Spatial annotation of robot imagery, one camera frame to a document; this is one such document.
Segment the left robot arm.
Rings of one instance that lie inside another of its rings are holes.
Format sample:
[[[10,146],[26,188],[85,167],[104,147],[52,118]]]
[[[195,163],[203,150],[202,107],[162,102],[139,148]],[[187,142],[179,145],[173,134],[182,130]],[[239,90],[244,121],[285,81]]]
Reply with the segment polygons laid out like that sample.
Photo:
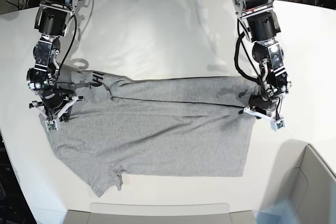
[[[269,120],[275,128],[280,129],[284,126],[284,119],[280,116],[280,105],[291,87],[291,82],[284,67],[283,50],[276,40],[281,29],[274,12],[274,1],[232,0],[237,27],[243,29],[238,34],[234,64],[242,77],[260,87],[258,94],[250,97],[248,107],[242,112]],[[238,54],[243,46],[243,38],[253,43],[252,57],[249,60],[259,64],[255,78],[244,73],[239,67]]]

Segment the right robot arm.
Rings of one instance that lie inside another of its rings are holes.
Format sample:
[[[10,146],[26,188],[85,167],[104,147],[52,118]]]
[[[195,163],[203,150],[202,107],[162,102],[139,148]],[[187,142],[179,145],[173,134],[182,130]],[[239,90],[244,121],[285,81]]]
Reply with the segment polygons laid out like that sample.
[[[76,20],[75,11],[79,0],[40,0],[34,29],[41,37],[33,48],[35,65],[27,71],[27,85],[41,101],[33,101],[44,117],[46,128],[56,130],[59,121],[70,117],[71,107],[82,100],[74,91],[58,86],[62,63],[57,62],[61,51],[60,38],[67,33],[69,22]]]

